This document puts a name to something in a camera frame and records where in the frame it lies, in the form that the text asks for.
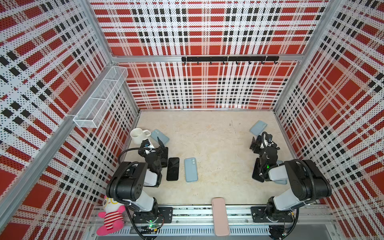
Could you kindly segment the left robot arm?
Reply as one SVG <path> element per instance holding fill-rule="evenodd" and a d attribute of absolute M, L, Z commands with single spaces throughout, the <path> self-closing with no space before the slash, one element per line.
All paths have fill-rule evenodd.
<path fill-rule="evenodd" d="M 155 148 L 150 140 L 143 140 L 138 148 L 122 151 L 118 157 L 119 167 L 107 185 L 106 195 L 125 205 L 139 219 L 149 223 L 155 222 L 160 213 L 158 202 L 149 196 L 144 187 L 157 188 L 162 181 L 162 160 L 168 155 L 168 149 L 158 139 Z M 145 159 L 144 162 L 123 162 L 123 154 L 137 151 Z"/>

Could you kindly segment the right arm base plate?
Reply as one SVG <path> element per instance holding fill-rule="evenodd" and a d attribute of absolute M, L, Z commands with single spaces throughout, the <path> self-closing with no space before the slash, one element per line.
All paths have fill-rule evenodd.
<path fill-rule="evenodd" d="M 294 218 L 290 211 L 269 209 L 266 206 L 251 207 L 254 223 L 292 223 Z"/>

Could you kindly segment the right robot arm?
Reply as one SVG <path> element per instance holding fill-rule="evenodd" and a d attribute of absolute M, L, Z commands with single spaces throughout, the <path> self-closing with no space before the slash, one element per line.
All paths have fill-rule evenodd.
<path fill-rule="evenodd" d="M 330 197 L 332 187 L 316 164 L 311 160 L 279 161 L 280 148 L 273 136 L 262 132 L 253 137 L 250 150 L 258 154 L 252 178 L 260 183 L 289 184 L 288 190 L 270 197 L 265 206 L 252 207 L 253 221 L 278 223 L 293 221 L 292 213 L 299 208 Z"/>

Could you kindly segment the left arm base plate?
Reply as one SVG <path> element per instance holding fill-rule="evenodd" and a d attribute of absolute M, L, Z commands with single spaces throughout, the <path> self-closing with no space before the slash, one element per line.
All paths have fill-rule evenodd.
<path fill-rule="evenodd" d="M 138 224 L 169 224 L 173 219 L 172 207 L 154 208 L 151 212 L 134 212 L 133 221 Z"/>

